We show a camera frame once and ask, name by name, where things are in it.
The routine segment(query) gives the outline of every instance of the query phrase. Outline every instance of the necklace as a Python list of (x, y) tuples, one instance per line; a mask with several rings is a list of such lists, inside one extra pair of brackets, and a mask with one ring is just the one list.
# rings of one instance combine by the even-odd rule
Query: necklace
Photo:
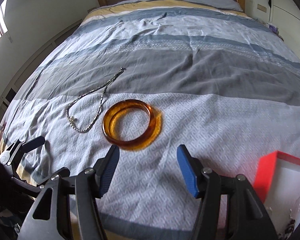
[[(103, 100), (103, 95), (105, 94), (108, 86), (110, 86), (118, 76), (120, 76), (123, 72), (125, 71), (124, 68), (121, 67), (120, 71), (118, 73), (116, 73), (111, 79), (109, 79), (105, 84), (103, 84), (102, 86), (100, 87), (97, 87), (96, 89), (93, 89), (81, 96), (78, 96), (75, 100), (73, 100), (66, 108), (66, 118), (68, 120), (68, 122), (70, 123), (70, 126), (75, 129), (77, 132), (79, 133), (86, 133), (88, 132), (91, 127), (95, 124), (95, 122), (97, 121), (98, 117), (99, 117), (99, 114), (100, 114), (100, 111), (101, 111), (101, 106), (102, 106), (102, 100)], [(74, 120), (75, 120), (75, 117), (74, 116), (69, 116), (69, 110), (70, 108), (76, 103), (78, 102), (81, 98), (93, 93), (93, 92), (96, 92), (98, 91), (99, 89), (101, 88), (104, 88), (102, 94), (101, 94), (101, 98), (100, 98), (100, 104), (99, 104), (99, 109), (98, 109), (98, 112), (96, 114), (96, 116), (93, 118), (92, 122), (87, 126), (86, 129), (79, 129), (78, 127), (76, 127), (76, 125), (74, 124)]]

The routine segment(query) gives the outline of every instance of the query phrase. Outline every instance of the amber bangle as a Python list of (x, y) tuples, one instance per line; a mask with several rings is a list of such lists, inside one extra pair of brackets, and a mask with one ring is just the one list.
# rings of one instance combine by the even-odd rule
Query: amber bangle
[[(150, 120), (147, 129), (138, 138), (135, 138), (131, 141), (120, 141), (113, 137), (113, 135), (110, 132), (110, 126), (114, 121), (114, 119), (116, 119), (116, 116), (123, 110), (126, 110), (127, 108), (139, 108), (145, 111), (149, 115)], [(140, 100), (135, 100), (135, 99), (120, 101), (115, 105), (111, 106), (109, 110), (106, 112), (105, 116), (103, 117), (103, 122), (102, 122), (102, 130), (106, 139), (110, 143), (116, 144), (117, 146), (121, 146), (124, 148), (136, 147), (141, 145), (145, 141), (147, 141), (153, 134), (155, 126), (156, 126), (156, 118), (151, 106), (146, 104), (145, 102), (142, 102)]]

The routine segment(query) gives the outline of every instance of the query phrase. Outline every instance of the bangle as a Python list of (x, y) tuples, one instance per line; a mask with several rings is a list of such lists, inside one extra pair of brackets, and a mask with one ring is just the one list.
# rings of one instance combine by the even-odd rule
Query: bangle
[[(137, 137), (131, 141), (117, 140), (113, 136), (112, 131), (114, 129), (111, 129), (111, 127), (113, 127), (114, 121), (116, 121), (118, 119), (118, 117), (121, 116), (120, 114), (122, 114), (122, 112), (124, 110), (127, 110), (128, 108), (139, 108), (139, 109), (145, 111), (150, 118), (148, 127), (142, 135), (140, 135), (139, 137)], [(106, 139), (110, 143), (115, 144), (115, 145), (120, 146), (125, 149), (136, 149), (142, 145), (145, 145), (145, 143), (147, 146), (149, 143), (152, 142), (152, 140), (150, 142), (148, 142), (148, 140), (151, 137), (153, 137), (152, 135), (154, 133), (155, 128), (156, 128), (156, 116), (154, 114), (153, 108), (150, 105), (146, 104), (145, 102), (142, 102), (140, 100), (135, 100), (135, 99), (128, 99), (128, 100), (120, 101), (120, 102), (116, 103), (115, 105), (111, 106), (109, 108), (109, 110), (106, 112), (105, 116), (103, 117), (103, 122), (102, 122), (102, 130), (103, 130), (103, 134), (105, 135)]]

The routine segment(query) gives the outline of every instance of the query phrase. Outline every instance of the striped duvet cover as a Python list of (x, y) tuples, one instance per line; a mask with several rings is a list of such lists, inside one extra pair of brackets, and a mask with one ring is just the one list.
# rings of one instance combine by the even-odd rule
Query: striped duvet cover
[[(281, 150), (300, 157), (300, 61), (240, 10), (231, 0), (135, 0), (92, 11), (17, 93), (0, 126), (0, 151), (43, 135), (46, 144), (21, 161), (21, 177), (35, 183), (61, 167), (78, 174), (110, 147), (101, 129), (106, 110), (142, 100), (162, 113), (162, 131), (143, 150), (121, 150), (109, 191), (97, 200), (101, 219), (131, 239), (188, 239), (199, 201), (183, 182), (179, 144), (219, 174), (243, 173), (250, 182), (261, 156)], [(96, 124), (77, 133), (67, 104), (121, 66)], [(71, 108), (78, 127), (95, 116), (101, 92)], [(128, 115), (124, 137), (134, 138), (146, 122), (140, 112)], [(220, 228), (225, 208), (222, 201)]]

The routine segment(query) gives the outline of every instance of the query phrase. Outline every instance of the wall socket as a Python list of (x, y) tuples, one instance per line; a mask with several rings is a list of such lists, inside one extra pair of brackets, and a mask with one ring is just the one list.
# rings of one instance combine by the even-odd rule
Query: wall socket
[(263, 11), (263, 12), (267, 12), (267, 8), (262, 6), (261, 4), (258, 4), (257, 8), (260, 10), (260, 11)]

